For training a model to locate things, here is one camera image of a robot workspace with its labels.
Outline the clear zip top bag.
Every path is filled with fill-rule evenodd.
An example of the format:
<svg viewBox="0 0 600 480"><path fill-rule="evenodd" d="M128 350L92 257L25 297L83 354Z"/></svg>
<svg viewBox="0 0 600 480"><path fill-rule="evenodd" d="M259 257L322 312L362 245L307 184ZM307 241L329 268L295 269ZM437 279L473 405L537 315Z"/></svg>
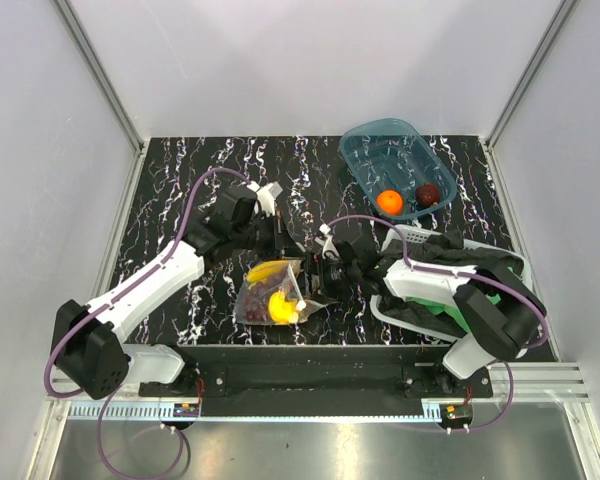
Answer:
<svg viewBox="0 0 600 480"><path fill-rule="evenodd" d="M338 267L340 255L331 237L312 253L287 234L278 234L273 244L260 249L261 262L246 274L234 304L239 324L285 326L306 322L333 304L327 294L327 276Z"/></svg>

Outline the yellow fake lemon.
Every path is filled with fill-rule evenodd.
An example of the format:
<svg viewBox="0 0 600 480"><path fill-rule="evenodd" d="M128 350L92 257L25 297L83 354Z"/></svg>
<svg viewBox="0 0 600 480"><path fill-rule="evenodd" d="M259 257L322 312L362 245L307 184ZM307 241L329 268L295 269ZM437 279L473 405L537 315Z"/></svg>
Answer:
<svg viewBox="0 0 600 480"><path fill-rule="evenodd" d="M268 300L268 314L274 324L293 324L299 320L298 301L283 291L273 293Z"/></svg>

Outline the fake orange fruit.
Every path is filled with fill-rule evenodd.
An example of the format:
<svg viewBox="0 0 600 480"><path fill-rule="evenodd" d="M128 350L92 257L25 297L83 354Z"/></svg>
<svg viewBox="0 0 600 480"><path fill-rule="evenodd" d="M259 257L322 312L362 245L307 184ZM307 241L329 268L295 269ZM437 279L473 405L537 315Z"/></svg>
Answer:
<svg viewBox="0 0 600 480"><path fill-rule="evenodd" d="M397 216L404 209L404 200L399 192L391 189L382 191L376 198L379 210L385 214Z"/></svg>

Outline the dark red fake fruit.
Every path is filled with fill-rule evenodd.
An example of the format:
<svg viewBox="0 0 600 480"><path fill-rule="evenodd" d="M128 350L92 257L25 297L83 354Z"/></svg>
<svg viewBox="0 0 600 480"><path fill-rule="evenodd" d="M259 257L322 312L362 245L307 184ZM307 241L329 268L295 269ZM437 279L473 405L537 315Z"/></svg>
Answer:
<svg viewBox="0 0 600 480"><path fill-rule="evenodd" d="M441 195L433 183L425 183L415 190L415 199L421 208L429 208L440 203Z"/></svg>

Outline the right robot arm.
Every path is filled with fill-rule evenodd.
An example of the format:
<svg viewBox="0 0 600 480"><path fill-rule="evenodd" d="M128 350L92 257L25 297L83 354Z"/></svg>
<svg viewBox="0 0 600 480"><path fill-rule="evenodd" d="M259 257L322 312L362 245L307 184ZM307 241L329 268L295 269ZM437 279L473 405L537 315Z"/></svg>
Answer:
<svg viewBox="0 0 600 480"><path fill-rule="evenodd" d="M434 384L446 396L494 362L512 362L547 340L546 308L523 276L487 248L467 265L418 260L397 238L382 250L327 243L303 261L301 278L320 299L341 300L354 289L370 297L374 319L449 343Z"/></svg>

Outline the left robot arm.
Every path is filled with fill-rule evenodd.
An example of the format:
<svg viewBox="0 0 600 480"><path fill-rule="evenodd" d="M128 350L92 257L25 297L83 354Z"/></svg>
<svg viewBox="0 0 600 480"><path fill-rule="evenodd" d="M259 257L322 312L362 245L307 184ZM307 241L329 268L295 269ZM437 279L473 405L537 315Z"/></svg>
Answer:
<svg viewBox="0 0 600 480"><path fill-rule="evenodd" d="M276 182L222 190L204 210L189 208L176 238L135 274L85 305L63 304L53 332L53 365L93 400L125 383L188 394L196 382L194 359L175 346L127 339L172 295L236 251L263 258L301 253L276 205L281 191Z"/></svg>

